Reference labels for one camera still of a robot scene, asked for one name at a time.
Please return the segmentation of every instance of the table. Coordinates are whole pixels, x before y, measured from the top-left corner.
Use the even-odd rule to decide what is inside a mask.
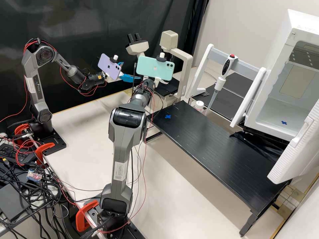
[[[272,205],[289,183],[272,183],[267,174],[275,162],[243,141],[230,137],[222,127],[184,101],[158,113],[153,124],[210,174],[236,194],[252,215],[240,230],[243,236]]]
[[[60,180],[87,190],[103,189],[111,182],[113,143],[108,139],[108,121],[112,109],[128,99],[126,93],[120,92],[54,114],[53,126],[67,147],[45,156],[45,160]],[[145,144],[142,143],[142,159],[144,153]],[[148,145],[146,153],[146,202],[132,219],[146,238],[211,238],[212,235],[239,238],[237,227],[164,158]],[[134,149],[133,157],[134,175],[137,175],[137,154]],[[100,192],[77,190],[65,183],[64,186],[75,200],[93,197]],[[134,184],[134,199],[136,194],[137,184]],[[141,179],[135,210],[140,207],[144,195],[144,182]],[[78,202],[77,205],[82,207],[83,203]]]

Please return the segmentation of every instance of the red clamp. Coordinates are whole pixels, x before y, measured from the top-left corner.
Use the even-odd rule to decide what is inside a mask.
[[[42,155],[43,151],[47,150],[48,148],[52,148],[54,146],[55,146],[54,143],[46,143],[36,149],[35,154],[38,157],[37,165],[43,164],[43,155]]]
[[[25,129],[28,129],[29,128],[29,124],[26,123],[26,124],[21,124],[19,125],[18,127],[16,127],[16,129],[14,130],[14,135],[19,135],[19,134],[22,134]],[[17,140],[17,144],[18,145],[21,145],[23,144],[23,140],[21,139],[18,139]],[[33,143],[26,143],[25,146],[32,146]]]
[[[90,227],[90,224],[85,221],[85,216],[84,214],[91,210],[92,208],[96,207],[99,204],[97,200],[93,200],[92,202],[89,202],[87,205],[82,207],[76,214],[75,216],[75,224],[76,224],[76,229],[78,232],[83,232],[86,229]]]
[[[17,134],[22,134],[22,131],[25,130],[25,129],[28,129],[28,128],[29,128],[29,124],[28,124],[28,123],[19,125],[19,126],[16,127],[16,129],[14,130],[14,134],[15,134],[15,135],[17,135]]]

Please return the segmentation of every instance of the black curtain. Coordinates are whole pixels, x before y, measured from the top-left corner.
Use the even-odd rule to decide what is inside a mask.
[[[201,0],[2,0],[2,40],[0,42],[0,89],[2,104],[0,120],[17,113],[24,105],[23,68],[24,44],[32,37],[50,42],[71,64],[100,71],[97,62],[101,53],[117,54],[124,61],[122,71],[132,73],[136,56],[128,55],[125,46],[128,33],[139,32],[148,40],[147,56],[160,52],[162,31],[173,30],[179,35],[180,49],[187,46],[192,53],[200,22],[193,21],[194,8]],[[198,29],[193,31],[194,24]],[[131,85],[122,81],[100,88],[92,97],[84,97],[63,82],[55,63],[39,69],[44,96],[49,109],[58,112],[115,92]],[[16,117],[0,123],[0,131],[18,120],[30,118],[29,104]]]

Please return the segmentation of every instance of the mounting plate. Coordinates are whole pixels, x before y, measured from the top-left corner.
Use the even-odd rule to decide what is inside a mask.
[[[38,141],[40,144],[46,143],[54,143],[55,146],[52,148],[48,148],[47,150],[43,151],[45,156],[55,153],[61,149],[66,148],[66,143],[63,141],[61,136],[53,129],[52,135],[45,137],[45,138],[35,138],[34,140]]]

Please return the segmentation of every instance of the small bottle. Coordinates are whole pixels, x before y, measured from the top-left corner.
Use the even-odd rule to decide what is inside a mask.
[[[204,102],[202,101],[196,101],[194,108],[199,111],[200,113],[204,113]]]

